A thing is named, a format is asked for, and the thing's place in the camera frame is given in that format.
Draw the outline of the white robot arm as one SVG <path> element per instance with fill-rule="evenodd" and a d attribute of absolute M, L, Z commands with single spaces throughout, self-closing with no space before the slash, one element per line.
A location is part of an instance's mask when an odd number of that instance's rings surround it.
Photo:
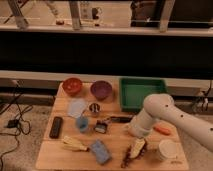
<path fill-rule="evenodd" d="M 151 133 L 158 120 L 180 128 L 201 146 L 213 152 L 213 124 L 177 108 L 169 94 L 148 95 L 143 101 L 142 110 L 129 122 L 127 131 L 132 136 L 143 139 Z"/>

